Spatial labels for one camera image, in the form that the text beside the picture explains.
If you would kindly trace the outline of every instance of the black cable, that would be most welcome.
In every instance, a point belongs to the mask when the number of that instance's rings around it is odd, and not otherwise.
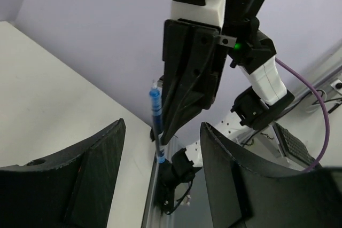
[[[321,89],[317,89],[317,91],[322,93],[321,97],[322,97],[323,95],[326,94],[326,93],[325,93],[323,90],[321,90]],[[287,111],[285,111],[285,113],[283,113],[282,115],[280,115],[279,117],[277,117],[276,120],[279,120],[279,119],[281,119],[283,116],[285,116],[286,114],[290,113],[290,112],[291,112],[294,108],[296,108],[296,107],[297,107],[305,98],[307,98],[307,97],[310,96],[310,95],[312,95],[311,92],[309,92],[309,93],[307,93],[306,95],[304,95],[304,96],[303,96],[295,105],[293,105],[290,109],[288,109]]]
[[[251,142],[250,144],[248,144],[248,142],[255,136],[257,135],[260,131],[256,131],[254,134],[252,134],[244,144],[240,144],[242,147],[245,147],[245,146],[252,146],[254,144],[254,142]]]
[[[341,98],[330,99],[328,101],[325,101],[324,103],[330,103],[331,101],[342,101],[342,97]]]
[[[254,139],[252,139],[250,144],[245,144],[244,146],[250,147],[250,146],[252,146],[254,143],[255,143],[255,141],[254,141]]]
[[[177,204],[174,206],[174,208],[170,212],[167,212],[166,215],[171,215],[174,211],[176,211],[176,209],[181,205],[181,203],[185,199],[185,197],[189,194],[189,192],[192,188],[192,184],[193,184],[193,180],[190,182],[189,188],[184,193],[184,195],[179,200],[177,200]]]
[[[261,135],[263,135],[263,136],[266,136],[266,138],[267,139],[269,139],[269,140],[274,140],[274,137],[270,137],[268,134],[266,134],[266,133],[260,133]]]
[[[329,114],[333,113],[338,107],[340,107],[342,105],[342,103],[339,103],[339,104],[335,104],[335,106],[333,106],[332,109],[330,109],[328,111]]]

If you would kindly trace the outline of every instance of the green led light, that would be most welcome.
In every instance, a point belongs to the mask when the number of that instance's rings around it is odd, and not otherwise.
[[[236,43],[234,46],[234,50],[240,50],[242,48],[242,44],[241,43]]]

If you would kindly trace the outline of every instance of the black mount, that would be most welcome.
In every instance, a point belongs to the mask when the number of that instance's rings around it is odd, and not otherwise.
[[[231,112],[236,112],[240,117],[241,125],[260,131],[275,121],[293,100],[294,95],[287,91],[286,96],[269,106],[261,101],[260,97],[250,87],[235,99]]]
[[[226,46],[218,45],[219,37],[220,29],[209,25],[165,22],[163,145],[214,102],[228,52]]]

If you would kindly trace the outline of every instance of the screw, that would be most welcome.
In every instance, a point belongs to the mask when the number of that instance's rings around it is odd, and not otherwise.
[[[342,89],[342,83],[340,82],[340,83],[337,83],[336,85],[335,85],[335,88],[336,89]]]

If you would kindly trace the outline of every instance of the electrical outlet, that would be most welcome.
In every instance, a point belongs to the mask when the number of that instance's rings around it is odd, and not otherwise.
[[[330,85],[336,92],[342,95],[342,81],[341,80],[335,80]]]

